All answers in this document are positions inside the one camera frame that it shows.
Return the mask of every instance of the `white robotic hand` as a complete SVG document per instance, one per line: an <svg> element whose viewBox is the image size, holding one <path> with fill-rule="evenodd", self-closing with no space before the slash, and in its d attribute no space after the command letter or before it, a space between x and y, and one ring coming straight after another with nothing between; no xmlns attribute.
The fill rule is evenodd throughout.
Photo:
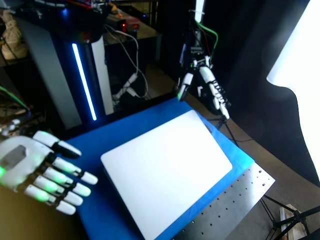
<svg viewBox="0 0 320 240"><path fill-rule="evenodd" d="M98 179L57 157L55 152L68 158L81 156L78 149L44 131L37 131L32 138L0 139L0 184L72 215L75 206L83 203L81 196L89 196L91 190L60 171L91 185Z"/></svg>

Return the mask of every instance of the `white cable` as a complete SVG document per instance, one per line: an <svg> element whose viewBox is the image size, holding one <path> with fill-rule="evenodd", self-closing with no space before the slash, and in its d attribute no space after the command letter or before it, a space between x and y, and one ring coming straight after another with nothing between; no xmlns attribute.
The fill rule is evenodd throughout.
<svg viewBox="0 0 320 240"><path fill-rule="evenodd" d="M123 35L126 35L126 36L128 35L128 36L130 36L132 39L134 39L134 41L135 41L135 43L136 43L136 46L137 46L137 48L136 48L136 49L137 49L137 51L136 51L136 52L137 52L136 60L137 60L137 63L138 63L138 49L139 49L139 45L138 45L137 40L136 40L133 36L131 36L131 35L129 35L129 34L126 34L125 32L117 31L117 30L115 30L113 27L108 26L108 25L106 25L106 26L109 27L110 29L112 29L112 30L113 30L114 32L116 32L116 33L120 32L120 33L122 33ZM138 95L138 97L139 97L139 98L145 98L145 97L148 95L148 91L149 91L149 86L148 86L148 82L147 82L146 76L145 76L144 73L139 69L138 65L136 65L136 64L134 63L134 61L133 61L132 58L130 57L130 54L128 53L128 51L127 51L126 47L124 46L124 44L123 44L118 38L116 38L116 37L109 31L109 29L108 29L106 26L105 26L105 29L109 32L110 36L111 36L113 39L115 39L118 43L121 44L124 52L125 52L126 55L128 56L128 58L129 58L129 60L131 61L132 65L137 69L137 74L138 74L138 72L141 73L141 75L142 75L142 77L143 77L143 79L144 79L144 82L145 82L145 93L144 93L143 96L139 96L139 95Z"/></svg>

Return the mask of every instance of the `white power cord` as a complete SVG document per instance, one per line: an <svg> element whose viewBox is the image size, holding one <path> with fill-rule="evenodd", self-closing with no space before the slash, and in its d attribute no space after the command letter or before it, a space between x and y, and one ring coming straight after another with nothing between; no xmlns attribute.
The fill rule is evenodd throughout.
<svg viewBox="0 0 320 240"><path fill-rule="evenodd" d="M130 57L130 54L128 53L126 47L124 46L124 44L116 37L114 36L108 28L110 28L113 32L115 33L118 33L118 34L122 34L122 35L125 35L127 37L130 37L132 38L134 41L135 41L135 44L136 44L136 64L134 63L134 61L132 60L132 58ZM145 98L147 95L148 95L148 91L149 91L149 87L148 87L148 82L147 82L147 79L146 79L146 76L144 75L144 73L139 69L139 62L138 62L138 53L139 53L139 44L138 44L138 41L135 37L125 33L125 32L122 32L122 31L118 31L118 30L115 30L113 27L109 26L109 25L105 25L105 29L109 32L110 36L115 39L118 43L121 44L124 52L126 53L126 55L128 56L129 60L131 61L132 65L136 68L136 74L138 75L138 72L141 73L143 79L144 79L144 82L145 82L145 93L143 96L139 96L137 95L138 98Z"/></svg>

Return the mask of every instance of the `beige bag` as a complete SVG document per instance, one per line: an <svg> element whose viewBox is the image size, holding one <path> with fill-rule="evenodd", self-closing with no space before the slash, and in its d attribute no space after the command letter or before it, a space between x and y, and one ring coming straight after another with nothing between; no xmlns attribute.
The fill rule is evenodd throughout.
<svg viewBox="0 0 320 240"><path fill-rule="evenodd" d="M2 54L4 58L6 60L25 58L28 53L28 48L24 43L22 33L18 28L16 20L11 15L10 10L3 11L2 19L5 22L6 27L2 36L7 43L2 45Z"/></svg>

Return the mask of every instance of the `black backdrop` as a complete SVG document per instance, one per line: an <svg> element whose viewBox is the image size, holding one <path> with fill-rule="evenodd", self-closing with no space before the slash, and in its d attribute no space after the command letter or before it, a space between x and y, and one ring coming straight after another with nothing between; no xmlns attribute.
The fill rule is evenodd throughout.
<svg viewBox="0 0 320 240"><path fill-rule="evenodd" d="M266 80L308 2L207 0L203 23L219 34L213 71L232 103L231 118L283 163L320 186L301 132L296 96ZM192 5L193 1L159 2L161 65L174 79Z"/></svg>

